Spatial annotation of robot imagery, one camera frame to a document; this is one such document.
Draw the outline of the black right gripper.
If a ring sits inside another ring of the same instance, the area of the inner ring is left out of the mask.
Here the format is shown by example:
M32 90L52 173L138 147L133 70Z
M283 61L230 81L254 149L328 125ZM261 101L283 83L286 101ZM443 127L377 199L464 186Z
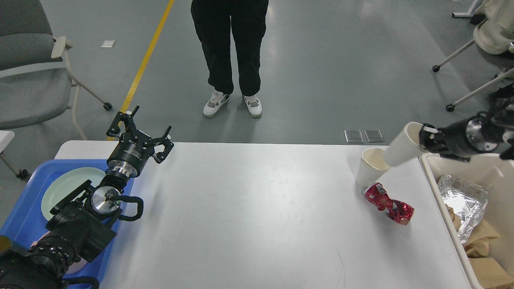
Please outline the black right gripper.
M468 161L471 156L492 152L492 142L482 134L485 118L474 116L443 128L424 123L419 131L419 146L450 159Z

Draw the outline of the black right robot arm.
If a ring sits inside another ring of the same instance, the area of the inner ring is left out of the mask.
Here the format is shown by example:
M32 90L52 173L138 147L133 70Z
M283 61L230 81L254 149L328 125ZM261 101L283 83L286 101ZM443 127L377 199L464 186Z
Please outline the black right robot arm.
M506 148L501 160L514 159L513 84L489 96L490 109L443 128L424 123L419 130L420 147L447 159L470 161L478 154L494 153L501 143Z

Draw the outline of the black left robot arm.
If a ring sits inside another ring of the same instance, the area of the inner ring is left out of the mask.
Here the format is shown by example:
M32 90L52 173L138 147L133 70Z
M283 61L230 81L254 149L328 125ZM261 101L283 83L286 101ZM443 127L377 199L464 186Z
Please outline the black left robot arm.
M48 233L29 249L6 240L1 249L2 289L66 289L70 284L99 287L95 277L65 278L69 268L80 260L92 262L116 236L117 221L141 218L143 199L124 192L130 179L140 175L148 159L162 163L174 147L172 126L158 138L136 128L134 115L118 112L106 135L119 139L106 163L108 169L99 185L81 183L50 210Z

